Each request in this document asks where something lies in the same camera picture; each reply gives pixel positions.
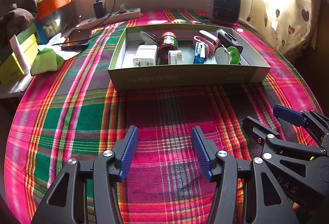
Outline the pink oval case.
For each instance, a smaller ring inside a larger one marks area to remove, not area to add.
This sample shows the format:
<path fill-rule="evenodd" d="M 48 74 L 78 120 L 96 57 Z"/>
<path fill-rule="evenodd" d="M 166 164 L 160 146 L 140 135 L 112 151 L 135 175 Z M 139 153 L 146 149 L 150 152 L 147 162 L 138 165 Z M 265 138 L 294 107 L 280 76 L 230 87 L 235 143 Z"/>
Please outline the pink oval case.
<path fill-rule="evenodd" d="M 213 34 L 205 30 L 200 30 L 199 33 L 204 39 L 211 42 L 214 45 L 215 49 L 221 46 L 221 41 L 217 36 L 214 36 Z"/>

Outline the orange storage box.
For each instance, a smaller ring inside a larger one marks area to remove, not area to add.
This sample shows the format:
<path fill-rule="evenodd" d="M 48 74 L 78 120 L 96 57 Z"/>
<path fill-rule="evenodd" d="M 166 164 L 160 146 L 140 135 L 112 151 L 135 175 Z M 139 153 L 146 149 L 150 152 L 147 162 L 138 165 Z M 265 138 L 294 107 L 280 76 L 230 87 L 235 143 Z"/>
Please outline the orange storage box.
<path fill-rule="evenodd" d="M 73 0 L 41 0 L 37 2 L 37 19 L 41 20 L 54 11 L 68 5 Z"/>

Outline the heart pattern curtain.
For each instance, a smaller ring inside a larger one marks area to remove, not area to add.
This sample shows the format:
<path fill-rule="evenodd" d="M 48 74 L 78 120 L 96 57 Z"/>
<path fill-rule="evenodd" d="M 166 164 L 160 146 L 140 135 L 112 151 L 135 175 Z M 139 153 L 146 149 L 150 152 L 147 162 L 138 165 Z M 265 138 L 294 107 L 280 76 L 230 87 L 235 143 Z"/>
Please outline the heart pattern curtain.
<path fill-rule="evenodd" d="M 320 0 L 251 0 L 245 22 L 294 62 L 314 44 L 319 11 Z"/>

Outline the blue USB adapter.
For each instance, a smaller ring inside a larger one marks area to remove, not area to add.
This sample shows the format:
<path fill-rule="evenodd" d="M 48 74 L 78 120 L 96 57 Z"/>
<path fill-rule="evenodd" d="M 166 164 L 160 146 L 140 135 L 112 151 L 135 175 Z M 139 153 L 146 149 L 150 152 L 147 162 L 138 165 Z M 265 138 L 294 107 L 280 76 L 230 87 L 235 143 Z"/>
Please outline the blue USB adapter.
<path fill-rule="evenodd" d="M 193 64 L 203 64 L 205 62 L 205 46 L 202 43 L 196 43 Z"/>

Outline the black smartphone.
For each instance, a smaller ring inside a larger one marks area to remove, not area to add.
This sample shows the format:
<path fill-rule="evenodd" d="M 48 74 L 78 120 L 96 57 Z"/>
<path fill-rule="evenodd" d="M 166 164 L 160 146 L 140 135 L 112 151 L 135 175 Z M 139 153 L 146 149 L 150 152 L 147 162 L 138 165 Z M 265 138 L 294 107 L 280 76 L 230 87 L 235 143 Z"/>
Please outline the black smartphone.
<path fill-rule="evenodd" d="M 73 30 L 65 42 L 61 45 L 61 50 L 64 51 L 79 51 L 84 50 L 89 46 L 91 29 L 76 29 Z"/>

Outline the red cap medicine bottle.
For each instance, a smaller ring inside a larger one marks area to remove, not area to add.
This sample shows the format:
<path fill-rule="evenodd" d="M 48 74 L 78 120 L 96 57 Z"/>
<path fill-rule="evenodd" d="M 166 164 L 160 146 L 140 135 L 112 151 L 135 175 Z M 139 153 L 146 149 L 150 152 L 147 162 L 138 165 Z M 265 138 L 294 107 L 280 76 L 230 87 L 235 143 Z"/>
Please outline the red cap medicine bottle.
<path fill-rule="evenodd" d="M 170 50 L 178 50 L 178 42 L 176 35 L 172 32 L 165 32 L 161 37 L 160 46 L 157 55 L 162 61 L 168 60 L 168 52 Z"/>

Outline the white tape roll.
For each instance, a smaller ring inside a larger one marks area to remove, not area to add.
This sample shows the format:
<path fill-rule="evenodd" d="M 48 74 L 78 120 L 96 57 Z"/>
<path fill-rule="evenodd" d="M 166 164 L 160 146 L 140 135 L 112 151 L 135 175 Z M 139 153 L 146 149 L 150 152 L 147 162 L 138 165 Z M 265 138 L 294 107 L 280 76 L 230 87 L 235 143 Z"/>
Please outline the white tape roll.
<path fill-rule="evenodd" d="M 183 64 L 182 51 L 181 50 L 169 50 L 168 51 L 168 64 L 169 65 Z"/>

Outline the green cardboard tray box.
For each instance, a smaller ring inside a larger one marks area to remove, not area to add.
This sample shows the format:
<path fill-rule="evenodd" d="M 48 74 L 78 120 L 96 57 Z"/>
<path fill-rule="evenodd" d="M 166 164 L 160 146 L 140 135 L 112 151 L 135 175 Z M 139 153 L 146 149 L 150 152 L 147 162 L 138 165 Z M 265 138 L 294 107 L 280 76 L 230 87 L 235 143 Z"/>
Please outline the green cardboard tray box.
<path fill-rule="evenodd" d="M 215 58 L 204 64 L 194 64 L 193 37 L 205 30 L 217 35 L 219 30 L 230 34 L 243 47 L 239 64 L 218 64 Z M 133 64 L 137 49 L 142 43 L 140 32 L 160 38 L 165 32 L 175 34 L 183 63 L 169 65 L 161 60 L 150 67 Z M 237 32 L 226 27 L 192 24 L 160 24 L 126 28 L 121 35 L 110 62 L 108 73 L 116 90 L 167 88 L 186 85 L 260 83 L 270 71 L 270 65 L 260 55 L 260 50 Z"/>

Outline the black plug adapter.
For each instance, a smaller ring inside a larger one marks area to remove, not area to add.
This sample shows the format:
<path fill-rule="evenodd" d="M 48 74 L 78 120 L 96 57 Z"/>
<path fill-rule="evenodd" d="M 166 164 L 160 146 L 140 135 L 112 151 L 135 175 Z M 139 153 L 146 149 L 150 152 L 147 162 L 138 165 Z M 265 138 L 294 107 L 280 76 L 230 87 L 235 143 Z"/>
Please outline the black plug adapter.
<path fill-rule="evenodd" d="M 96 1 L 94 4 L 94 13 L 97 19 L 104 17 L 107 14 L 105 1 Z"/>

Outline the yellow green box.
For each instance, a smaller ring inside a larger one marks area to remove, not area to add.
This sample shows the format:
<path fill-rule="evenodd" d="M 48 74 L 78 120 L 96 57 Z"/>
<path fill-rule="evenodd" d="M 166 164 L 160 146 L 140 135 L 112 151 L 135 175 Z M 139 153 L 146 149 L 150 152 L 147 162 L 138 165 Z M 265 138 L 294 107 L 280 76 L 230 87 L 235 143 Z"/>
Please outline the yellow green box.
<path fill-rule="evenodd" d="M 1 50 L 1 85 L 25 76 L 38 53 L 38 34 L 35 24 L 9 40 Z"/>

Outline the grey portable heater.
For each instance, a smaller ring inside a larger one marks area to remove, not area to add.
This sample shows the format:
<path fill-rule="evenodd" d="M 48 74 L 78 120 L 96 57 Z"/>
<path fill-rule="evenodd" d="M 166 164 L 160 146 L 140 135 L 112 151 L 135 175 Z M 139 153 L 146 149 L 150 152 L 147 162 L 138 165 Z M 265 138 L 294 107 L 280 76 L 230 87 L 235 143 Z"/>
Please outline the grey portable heater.
<path fill-rule="evenodd" d="M 240 17 L 241 0 L 208 0 L 207 17 L 213 23 L 232 27 Z"/>

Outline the black rectangular device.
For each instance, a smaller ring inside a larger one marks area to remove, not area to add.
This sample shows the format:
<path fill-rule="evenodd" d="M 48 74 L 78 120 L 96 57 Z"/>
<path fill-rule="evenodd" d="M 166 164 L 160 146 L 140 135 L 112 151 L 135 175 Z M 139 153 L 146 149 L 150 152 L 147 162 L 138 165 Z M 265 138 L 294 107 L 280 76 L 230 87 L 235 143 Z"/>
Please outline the black rectangular device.
<path fill-rule="evenodd" d="M 233 47 L 237 48 L 237 50 L 239 51 L 240 54 L 242 53 L 244 48 L 242 45 L 240 45 L 238 43 L 237 39 L 234 36 L 225 32 L 223 29 L 217 30 L 216 33 L 217 33 L 217 37 L 220 40 L 221 45 L 223 47 L 228 49 L 229 47 L 233 46 Z"/>

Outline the white power strip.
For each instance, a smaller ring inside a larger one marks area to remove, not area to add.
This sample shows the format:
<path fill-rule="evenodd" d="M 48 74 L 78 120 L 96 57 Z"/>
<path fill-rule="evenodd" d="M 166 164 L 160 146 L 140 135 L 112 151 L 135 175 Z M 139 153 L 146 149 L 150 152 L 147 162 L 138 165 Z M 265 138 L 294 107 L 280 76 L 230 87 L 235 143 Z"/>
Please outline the white power strip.
<path fill-rule="evenodd" d="M 87 19 L 77 24 L 77 29 L 93 29 L 102 25 L 108 25 L 110 23 L 128 21 L 131 19 L 138 19 L 142 16 L 140 8 L 129 9 L 124 13 L 113 12 L 107 14 L 104 17 L 97 19 L 96 17 Z"/>

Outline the white charger cube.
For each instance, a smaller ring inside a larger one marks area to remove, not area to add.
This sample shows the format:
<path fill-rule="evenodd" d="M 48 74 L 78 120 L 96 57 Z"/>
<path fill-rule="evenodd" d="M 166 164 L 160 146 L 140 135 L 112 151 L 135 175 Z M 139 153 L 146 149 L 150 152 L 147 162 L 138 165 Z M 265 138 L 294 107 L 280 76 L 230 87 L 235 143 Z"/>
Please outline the white charger cube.
<path fill-rule="evenodd" d="M 158 46 L 140 45 L 133 59 L 134 67 L 149 67 L 156 65 Z"/>

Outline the white green thread spool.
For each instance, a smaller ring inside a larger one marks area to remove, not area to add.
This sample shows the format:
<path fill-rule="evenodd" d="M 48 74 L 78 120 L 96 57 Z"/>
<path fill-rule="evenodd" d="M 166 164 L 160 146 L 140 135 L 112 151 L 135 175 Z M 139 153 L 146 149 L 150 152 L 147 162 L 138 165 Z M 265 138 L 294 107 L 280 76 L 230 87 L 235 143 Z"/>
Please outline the white green thread spool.
<path fill-rule="evenodd" d="M 241 56 L 239 50 L 234 46 L 228 48 L 218 47 L 215 51 L 215 60 L 217 64 L 238 65 L 241 61 Z"/>

